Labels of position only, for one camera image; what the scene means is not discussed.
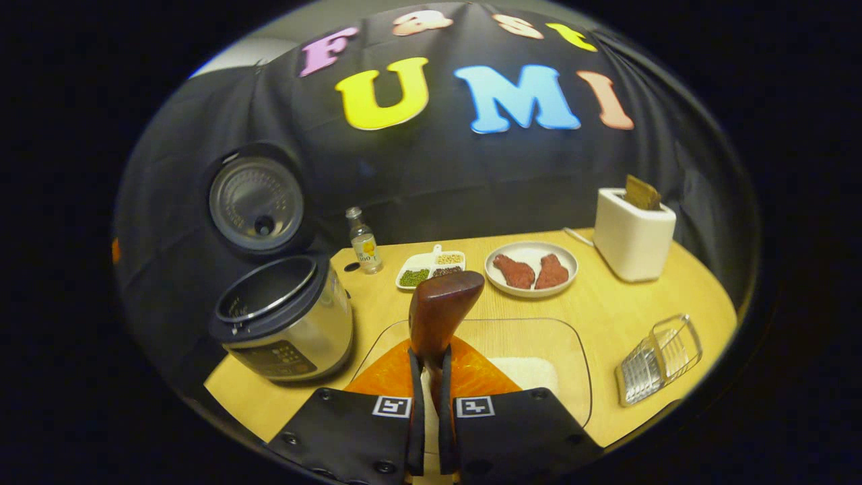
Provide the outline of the brown toast slice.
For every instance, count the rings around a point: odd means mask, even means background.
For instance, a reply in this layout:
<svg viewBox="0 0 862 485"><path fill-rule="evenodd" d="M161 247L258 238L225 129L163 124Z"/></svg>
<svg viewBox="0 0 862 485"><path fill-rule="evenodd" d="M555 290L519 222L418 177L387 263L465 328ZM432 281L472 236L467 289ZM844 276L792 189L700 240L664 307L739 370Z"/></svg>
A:
<svg viewBox="0 0 862 485"><path fill-rule="evenodd" d="M623 195L625 202L641 211L661 211L661 195L655 187L628 174Z"/></svg>

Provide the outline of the clear rice container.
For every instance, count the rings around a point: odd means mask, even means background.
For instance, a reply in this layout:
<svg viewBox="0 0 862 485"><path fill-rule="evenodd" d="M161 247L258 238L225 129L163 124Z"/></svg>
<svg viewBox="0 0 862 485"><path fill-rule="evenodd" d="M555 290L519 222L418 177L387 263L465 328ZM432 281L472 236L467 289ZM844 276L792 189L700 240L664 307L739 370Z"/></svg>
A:
<svg viewBox="0 0 862 485"><path fill-rule="evenodd" d="M521 389L547 387L582 426L593 394L583 345L572 326L551 317L466 319L455 332Z"/></svg>

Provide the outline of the white divided bean dish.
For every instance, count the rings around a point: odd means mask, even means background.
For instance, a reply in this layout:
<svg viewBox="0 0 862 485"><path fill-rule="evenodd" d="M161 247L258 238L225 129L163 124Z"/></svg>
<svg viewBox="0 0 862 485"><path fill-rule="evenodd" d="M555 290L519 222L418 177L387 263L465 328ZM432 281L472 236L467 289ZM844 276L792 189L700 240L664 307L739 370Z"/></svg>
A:
<svg viewBox="0 0 862 485"><path fill-rule="evenodd" d="M466 270L466 255L463 251L446 249L437 243L430 251L410 255L401 264L394 284L397 289L412 291L420 283L418 276L424 274L427 280L434 277L439 269L447 268Z"/></svg>

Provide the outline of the black backdrop cloth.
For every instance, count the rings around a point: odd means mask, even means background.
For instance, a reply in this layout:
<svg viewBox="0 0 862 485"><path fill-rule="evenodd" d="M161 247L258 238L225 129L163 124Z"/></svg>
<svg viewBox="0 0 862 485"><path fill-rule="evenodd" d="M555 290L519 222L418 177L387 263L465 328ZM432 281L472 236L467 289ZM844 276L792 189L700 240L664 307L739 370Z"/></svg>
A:
<svg viewBox="0 0 862 485"><path fill-rule="evenodd" d="M717 120L633 40L489 4L335 24L270 61L198 73L160 107L121 179L121 304L161 372L210 368L218 296L255 262L348 245L587 225L627 175L738 310L757 273L752 184Z"/></svg>

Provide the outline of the red meat piece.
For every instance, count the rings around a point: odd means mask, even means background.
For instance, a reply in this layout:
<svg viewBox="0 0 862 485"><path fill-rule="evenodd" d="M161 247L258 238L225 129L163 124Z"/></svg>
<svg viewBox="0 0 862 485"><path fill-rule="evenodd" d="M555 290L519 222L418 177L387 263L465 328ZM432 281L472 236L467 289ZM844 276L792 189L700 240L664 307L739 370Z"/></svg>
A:
<svg viewBox="0 0 862 485"><path fill-rule="evenodd" d="M505 254L498 254L492 264L504 276L505 282L511 288L530 290L535 283L535 270L526 262L515 261Z"/></svg>
<svg viewBox="0 0 862 485"><path fill-rule="evenodd" d="M541 272L533 288L536 290L556 288L568 282L569 278L569 270L561 264L557 255L549 253L541 258Z"/></svg>

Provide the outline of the brown wooden spoon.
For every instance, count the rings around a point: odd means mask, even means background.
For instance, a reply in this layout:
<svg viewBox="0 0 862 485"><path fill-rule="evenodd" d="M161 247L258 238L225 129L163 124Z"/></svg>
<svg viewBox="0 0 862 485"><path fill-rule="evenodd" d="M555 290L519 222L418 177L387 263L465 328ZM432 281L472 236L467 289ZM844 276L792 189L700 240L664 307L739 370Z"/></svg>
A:
<svg viewBox="0 0 862 485"><path fill-rule="evenodd" d="M456 328L482 294L486 279L478 272L444 274L419 283L409 308L413 353L429 374L435 411L440 411L444 353Z"/></svg>

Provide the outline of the metal wire chopstick holder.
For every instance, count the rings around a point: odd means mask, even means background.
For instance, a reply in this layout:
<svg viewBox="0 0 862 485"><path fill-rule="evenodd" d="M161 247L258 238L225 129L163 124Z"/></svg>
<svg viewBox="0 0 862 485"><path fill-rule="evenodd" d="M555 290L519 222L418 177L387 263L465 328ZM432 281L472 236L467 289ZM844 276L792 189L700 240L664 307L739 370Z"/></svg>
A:
<svg viewBox="0 0 862 485"><path fill-rule="evenodd" d="M698 365L703 347L689 314L666 317L616 366L619 403L633 406Z"/></svg>

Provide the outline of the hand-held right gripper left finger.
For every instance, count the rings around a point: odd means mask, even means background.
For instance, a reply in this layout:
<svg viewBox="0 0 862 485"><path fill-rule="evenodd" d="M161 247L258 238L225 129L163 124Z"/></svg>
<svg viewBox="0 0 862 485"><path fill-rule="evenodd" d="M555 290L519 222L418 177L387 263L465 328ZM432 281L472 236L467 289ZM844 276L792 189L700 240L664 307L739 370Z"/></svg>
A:
<svg viewBox="0 0 862 485"><path fill-rule="evenodd" d="M406 346L406 396L320 387L267 447L304 472L342 485L410 485L423 476L422 366Z"/></svg>

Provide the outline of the white round plate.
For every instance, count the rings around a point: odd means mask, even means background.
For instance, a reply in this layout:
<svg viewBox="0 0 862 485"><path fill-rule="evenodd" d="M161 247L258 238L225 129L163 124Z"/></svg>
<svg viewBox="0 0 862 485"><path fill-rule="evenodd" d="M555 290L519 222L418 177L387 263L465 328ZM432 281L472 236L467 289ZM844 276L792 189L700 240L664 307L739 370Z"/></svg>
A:
<svg viewBox="0 0 862 485"><path fill-rule="evenodd" d="M529 289L515 288L515 286L511 286L507 283L504 272L494 264L494 261L499 257L499 255L508 257L509 260L514 262L524 263L533 270L535 281ZM566 270L567 277L566 279L561 280L557 285L537 289L535 285L541 276L541 260L544 257L548 257L548 255L556 257L558 261L557 266ZM561 294L564 290L569 289L578 275L578 270L578 260L576 260L576 257L574 257L572 252L567 251L567 249L561 246L553 245L550 242L541 242L540 240L521 240L520 242L509 243L509 245L501 246L495 251L492 251L486 258L486 262L484 262L484 273L486 273L487 279L493 286L495 286L495 288L511 296L518 298L532 298L532 300L549 298L551 296Z"/></svg>

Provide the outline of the silver black rice cooker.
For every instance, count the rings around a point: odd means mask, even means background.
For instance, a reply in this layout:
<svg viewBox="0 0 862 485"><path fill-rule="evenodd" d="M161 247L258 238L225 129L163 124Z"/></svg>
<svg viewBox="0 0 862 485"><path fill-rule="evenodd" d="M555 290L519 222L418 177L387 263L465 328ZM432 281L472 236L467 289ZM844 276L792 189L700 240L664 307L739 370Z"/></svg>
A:
<svg viewBox="0 0 862 485"><path fill-rule="evenodd" d="M245 266L213 304L210 337L274 383L336 373L353 350L353 307L292 157L249 142L209 167L203 190L210 228Z"/></svg>

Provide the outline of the small glass bottle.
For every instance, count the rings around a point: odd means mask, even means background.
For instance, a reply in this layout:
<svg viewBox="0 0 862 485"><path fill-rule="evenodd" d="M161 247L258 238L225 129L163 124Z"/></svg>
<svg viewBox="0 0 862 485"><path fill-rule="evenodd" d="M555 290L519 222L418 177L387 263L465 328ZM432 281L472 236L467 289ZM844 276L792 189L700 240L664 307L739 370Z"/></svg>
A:
<svg viewBox="0 0 862 485"><path fill-rule="evenodd" d="M349 224L349 240L364 273L375 274L383 267L383 261L378 251L378 243L372 229L364 221L362 209L358 206L345 211Z"/></svg>

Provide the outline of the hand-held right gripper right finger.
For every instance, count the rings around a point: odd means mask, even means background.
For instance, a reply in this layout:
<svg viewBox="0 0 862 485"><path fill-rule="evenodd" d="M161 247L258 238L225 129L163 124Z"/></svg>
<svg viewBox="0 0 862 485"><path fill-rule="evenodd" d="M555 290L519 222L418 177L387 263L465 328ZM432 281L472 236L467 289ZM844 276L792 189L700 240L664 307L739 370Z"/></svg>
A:
<svg viewBox="0 0 862 485"><path fill-rule="evenodd" d="M564 485L604 454L551 389L524 389L458 337L439 416L440 466L455 485Z"/></svg>

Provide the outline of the white toaster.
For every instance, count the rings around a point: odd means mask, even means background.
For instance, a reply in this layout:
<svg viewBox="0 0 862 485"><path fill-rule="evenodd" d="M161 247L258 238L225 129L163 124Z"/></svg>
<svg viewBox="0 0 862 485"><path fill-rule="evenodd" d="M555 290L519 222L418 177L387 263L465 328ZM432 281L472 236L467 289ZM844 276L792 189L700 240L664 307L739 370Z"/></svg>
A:
<svg viewBox="0 0 862 485"><path fill-rule="evenodd" d="M658 211L640 209L623 196L622 188L598 191L592 242L620 280L658 280L670 254L676 213L662 203Z"/></svg>

